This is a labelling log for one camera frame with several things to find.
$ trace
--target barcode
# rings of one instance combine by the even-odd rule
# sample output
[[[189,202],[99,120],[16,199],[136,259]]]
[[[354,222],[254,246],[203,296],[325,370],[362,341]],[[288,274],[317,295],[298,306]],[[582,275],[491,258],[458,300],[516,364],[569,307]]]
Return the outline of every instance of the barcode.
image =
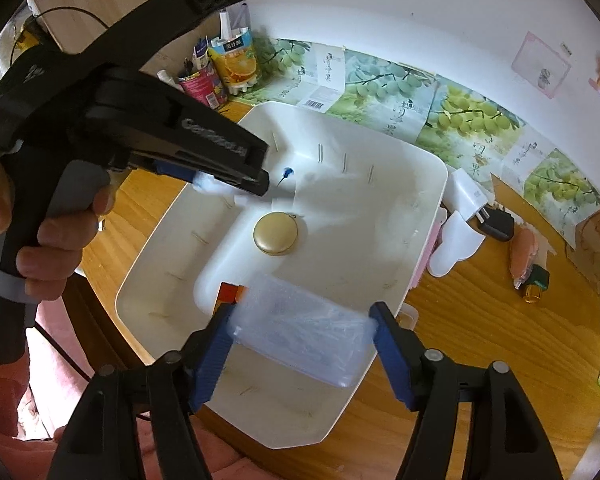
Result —
[[[320,108],[322,108],[324,106],[324,103],[319,103],[318,101],[307,101],[304,103],[304,106],[310,106],[311,108],[315,108],[316,110],[319,110]]]
[[[209,94],[208,96],[206,96],[206,102],[209,103],[209,107],[213,108],[214,110],[220,106],[218,104],[216,94]]]

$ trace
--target black cable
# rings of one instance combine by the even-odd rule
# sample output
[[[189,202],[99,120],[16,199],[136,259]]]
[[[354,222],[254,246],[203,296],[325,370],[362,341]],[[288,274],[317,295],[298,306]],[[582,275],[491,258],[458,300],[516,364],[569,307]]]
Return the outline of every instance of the black cable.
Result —
[[[83,14],[86,14],[87,16],[91,16],[94,20],[96,20],[100,25],[102,25],[106,30],[109,30],[109,25],[107,25],[105,22],[103,22],[98,16],[96,16],[93,12],[91,12],[90,10],[87,9],[81,9],[80,7],[72,7],[72,6],[60,6],[60,7],[51,7],[50,9],[44,10],[43,12],[40,12],[39,15],[34,16],[33,21],[37,21],[37,19],[40,16],[44,16],[46,13],[48,12],[53,12],[54,10],[76,10],[77,12],[82,12]],[[27,25],[25,25],[23,27],[23,29],[20,31],[20,34],[18,35],[18,37],[20,37],[20,35],[22,35],[22,33],[27,30],[27,28],[29,28],[29,25],[31,25],[31,23],[33,23],[33,21],[27,23]],[[9,66],[11,66],[13,64],[13,54],[16,52],[16,45],[18,44],[18,41],[14,41],[13,42],[13,48],[11,49],[11,55],[9,56]]]
[[[33,327],[38,332],[40,332],[40,335],[43,338],[45,338],[46,341],[56,350],[56,352],[58,352],[62,356],[62,358],[71,365],[71,368],[73,368],[80,375],[80,377],[82,377],[87,382],[91,381],[91,378],[88,376],[87,372],[85,372],[82,368],[80,368],[78,366],[78,363],[76,363],[73,359],[71,359],[70,355],[64,351],[64,348],[62,348],[58,344],[58,342],[51,337],[51,334],[40,326],[40,323],[38,323],[36,321],[35,324],[33,325]],[[136,417],[141,420],[146,420],[148,422],[151,422],[151,418],[149,418],[146,415],[136,415]]]

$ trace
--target white wall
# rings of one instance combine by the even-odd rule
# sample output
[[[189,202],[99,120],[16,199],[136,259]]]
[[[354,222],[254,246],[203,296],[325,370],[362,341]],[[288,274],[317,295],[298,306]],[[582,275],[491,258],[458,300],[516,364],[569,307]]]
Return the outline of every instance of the white wall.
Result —
[[[551,139],[600,190],[600,22],[583,0],[250,0],[253,28],[343,45],[458,81]],[[549,100],[510,68],[527,31],[573,52]]]

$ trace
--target gold round object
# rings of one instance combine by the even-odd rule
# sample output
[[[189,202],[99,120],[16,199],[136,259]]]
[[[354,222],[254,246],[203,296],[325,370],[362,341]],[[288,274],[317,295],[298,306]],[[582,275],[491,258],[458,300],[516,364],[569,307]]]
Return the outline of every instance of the gold round object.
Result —
[[[525,303],[537,303],[540,301],[540,296],[542,296],[542,288],[535,283],[531,283],[525,286],[522,299]]]
[[[253,241],[271,256],[280,256],[291,250],[298,239],[298,224],[281,211],[264,215],[253,228]]]

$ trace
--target wooden table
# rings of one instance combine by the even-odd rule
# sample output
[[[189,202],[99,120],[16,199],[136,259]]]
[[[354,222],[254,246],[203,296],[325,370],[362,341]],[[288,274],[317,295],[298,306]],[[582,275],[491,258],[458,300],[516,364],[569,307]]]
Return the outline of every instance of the wooden table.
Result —
[[[239,120],[249,107],[223,113]],[[118,191],[105,230],[84,251],[83,269],[120,332],[139,356],[151,357],[115,314],[115,297],[127,271],[182,183],[135,171]],[[428,347],[456,362],[484,367],[506,361],[515,372],[551,439],[568,477],[600,420],[600,298],[567,261],[558,233],[515,192],[496,184],[496,198],[535,225],[558,251],[550,256],[551,287],[537,306],[523,303],[508,271],[508,244],[487,238],[477,254],[443,278],[427,273],[408,303],[418,309],[416,332]],[[378,360],[322,443],[270,450],[206,408],[211,430],[266,469],[286,479],[393,479],[415,417],[395,400]],[[468,406],[462,406],[447,478],[460,478],[466,449]]]

